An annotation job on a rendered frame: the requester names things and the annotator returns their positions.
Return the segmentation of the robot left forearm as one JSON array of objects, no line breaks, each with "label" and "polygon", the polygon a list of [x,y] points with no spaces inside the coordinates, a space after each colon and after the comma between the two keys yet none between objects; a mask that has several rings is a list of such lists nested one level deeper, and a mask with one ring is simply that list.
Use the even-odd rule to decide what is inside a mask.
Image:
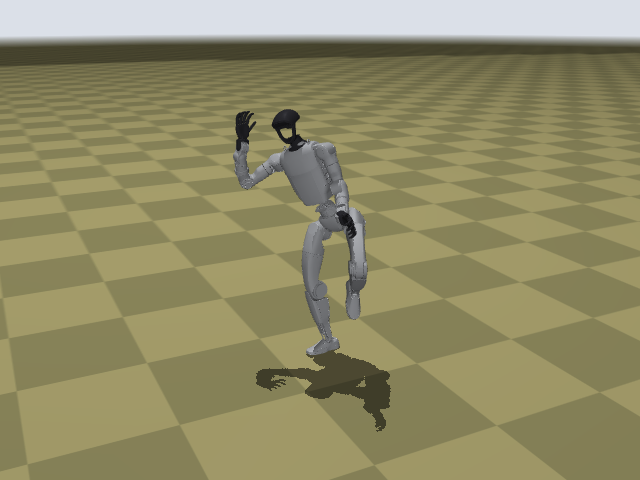
[{"label": "robot left forearm", "polygon": [[[341,180],[341,187],[342,187],[342,192],[339,192],[335,195],[336,213],[338,211],[344,211],[349,214],[349,205],[348,205],[349,193],[348,193],[347,184],[344,180]],[[335,218],[337,223],[341,224],[337,214],[335,214]]]}]

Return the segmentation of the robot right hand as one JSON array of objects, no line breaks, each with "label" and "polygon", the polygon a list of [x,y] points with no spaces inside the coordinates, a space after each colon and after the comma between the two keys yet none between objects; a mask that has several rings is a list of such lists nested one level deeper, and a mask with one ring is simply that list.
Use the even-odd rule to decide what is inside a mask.
[{"label": "robot right hand", "polygon": [[[253,126],[256,124],[256,121],[254,121],[252,123],[252,125],[250,126],[250,128],[249,128],[249,126],[248,126],[249,120],[250,120],[251,116],[254,113],[250,113],[249,115],[248,115],[248,113],[250,113],[250,111],[247,111],[247,112],[243,111],[243,112],[238,113],[237,116],[236,116],[236,127],[235,127],[235,129],[236,129],[236,134],[237,134],[237,136],[239,138],[239,139],[236,140],[236,149],[237,149],[237,151],[240,151],[240,149],[241,149],[241,142],[247,142],[248,145],[249,145],[249,140],[247,138],[249,136],[249,132],[251,131]],[[247,117],[247,119],[246,119],[246,117]]]}]

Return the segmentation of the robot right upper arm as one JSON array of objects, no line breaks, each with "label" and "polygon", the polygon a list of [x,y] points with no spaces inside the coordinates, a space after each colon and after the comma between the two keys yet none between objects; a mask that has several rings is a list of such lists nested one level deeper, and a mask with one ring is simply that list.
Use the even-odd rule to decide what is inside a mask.
[{"label": "robot right upper arm", "polygon": [[253,174],[248,173],[245,176],[239,176],[238,180],[241,187],[244,189],[250,189],[274,172],[284,171],[280,164],[281,153],[272,154],[266,162],[256,168]]}]

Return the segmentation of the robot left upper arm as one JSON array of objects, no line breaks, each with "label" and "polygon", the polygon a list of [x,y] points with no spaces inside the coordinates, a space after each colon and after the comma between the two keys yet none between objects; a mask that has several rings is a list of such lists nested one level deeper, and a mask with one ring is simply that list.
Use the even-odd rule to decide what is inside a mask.
[{"label": "robot left upper arm", "polygon": [[343,180],[343,177],[341,167],[336,156],[335,146],[330,142],[325,142],[314,144],[312,147],[316,156],[323,160],[326,170],[332,179],[332,183],[330,184],[331,193],[336,195],[337,193],[342,192],[341,180]]}]

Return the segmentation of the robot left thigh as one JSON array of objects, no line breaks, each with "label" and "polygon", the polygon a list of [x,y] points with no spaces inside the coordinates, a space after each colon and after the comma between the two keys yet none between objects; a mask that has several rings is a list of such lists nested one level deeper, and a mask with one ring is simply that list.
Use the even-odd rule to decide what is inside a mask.
[{"label": "robot left thigh", "polygon": [[348,229],[347,226],[343,226],[343,231],[346,235],[346,239],[348,242],[349,250],[350,250],[350,260],[348,261],[348,272],[351,274],[351,277],[355,277],[355,279],[363,278],[364,270],[363,263],[366,262],[366,253],[365,253],[365,242],[364,237],[366,235],[365,224],[366,220],[363,215],[356,210],[354,207],[349,208],[349,215],[352,217],[354,222],[354,227],[356,228],[356,235],[349,239],[351,235],[348,235],[351,230],[346,231]]}]

